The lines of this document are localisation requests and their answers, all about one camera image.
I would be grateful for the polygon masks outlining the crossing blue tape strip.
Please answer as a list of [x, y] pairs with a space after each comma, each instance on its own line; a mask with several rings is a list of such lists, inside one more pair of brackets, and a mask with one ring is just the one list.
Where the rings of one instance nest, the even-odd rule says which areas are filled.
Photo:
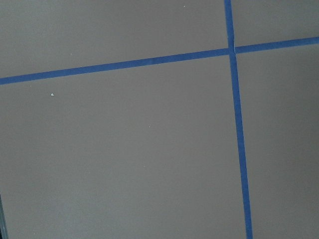
[[233, 26], [232, 5], [230, 0], [224, 1], [224, 8], [225, 8], [225, 20], [226, 20], [226, 29], [227, 29], [228, 51], [229, 51], [229, 63], [230, 63], [231, 81], [232, 81], [232, 95], [233, 95], [233, 104], [234, 104], [234, 113], [235, 113], [237, 147], [238, 147], [238, 155], [239, 155], [245, 232], [246, 232], [246, 238], [252, 239], [253, 228], [252, 228], [252, 219], [251, 219], [249, 184], [248, 184], [245, 141], [244, 141], [244, 131], [243, 131], [243, 122], [242, 122], [238, 67], [237, 67], [237, 58], [236, 58], [236, 51], [235, 51], [235, 33], [234, 33], [234, 26]]

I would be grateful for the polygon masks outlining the long blue tape strip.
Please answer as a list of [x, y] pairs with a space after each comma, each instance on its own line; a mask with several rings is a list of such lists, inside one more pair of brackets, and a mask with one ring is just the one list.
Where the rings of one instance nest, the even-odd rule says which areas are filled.
[[[310, 37], [310, 38], [301, 38], [301, 39], [294, 39], [294, 40], [235, 46], [234, 52], [241, 54], [241, 53], [257, 52], [257, 51], [289, 48], [289, 47], [298, 47], [298, 46], [304, 46], [304, 45], [315, 45], [318, 43], [319, 43], [318, 37]], [[221, 49], [183, 53], [183, 54], [176, 54], [176, 55], [169, 55], [169, 56], [162, 56], [162, 57], [145, 58], [145, 59], [124, 61], [124, 62], [54, 70], [54, 71], [48, 71], [48, 72], [4, 77], [0, 79], [0, 84], [6, 85], [6, 84], [13, 84], [13, 83], [27, 82], [27, 81], [66, 77], [66, 76], [72, 76], [72, 75], [82, 75], [82, 74], [95, 73], [95, 72], [135, 68], [135, 67], [148, 66], [148, 65], [158, 65], [158, 64], [164, 64], [164, 63], [204, 59], [204, 58], [211, 58], [211, 57], [220, 57], [220, 56], [229, 55], [229, 53], [230, 53], [230, 50], [228, 48], [221, 48]]]

